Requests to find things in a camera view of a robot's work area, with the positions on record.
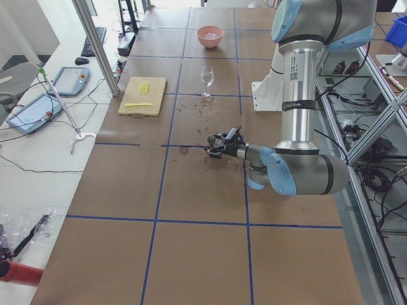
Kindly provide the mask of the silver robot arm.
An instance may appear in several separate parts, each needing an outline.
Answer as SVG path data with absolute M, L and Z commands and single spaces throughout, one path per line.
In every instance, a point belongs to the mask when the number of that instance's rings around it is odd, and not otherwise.
M 208 154 L 249 163 L 248 185 L 267 184 L 281 195 L 333 194 L 348 183 L 346 164 L 321 154 L 313 142 L 317 54 L 343 51 L 371 41 L 375 1 L 282 1 L 272 39 L 283 56 L 282 136 L 274 148 L 248 144 L 239 128 L 208 137 Z

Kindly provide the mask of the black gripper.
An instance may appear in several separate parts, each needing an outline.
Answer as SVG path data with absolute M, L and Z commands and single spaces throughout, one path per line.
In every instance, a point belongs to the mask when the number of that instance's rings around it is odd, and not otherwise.
M 229 139 L 227 133 L 212 135 L 212 141 L 217 140 L 224 142 L 225 149 L 208 149 L 207 153 L 211 158 L 222 158 L 223 153 L 236 158 L 245 158 L 247 146 L 242 139 Z

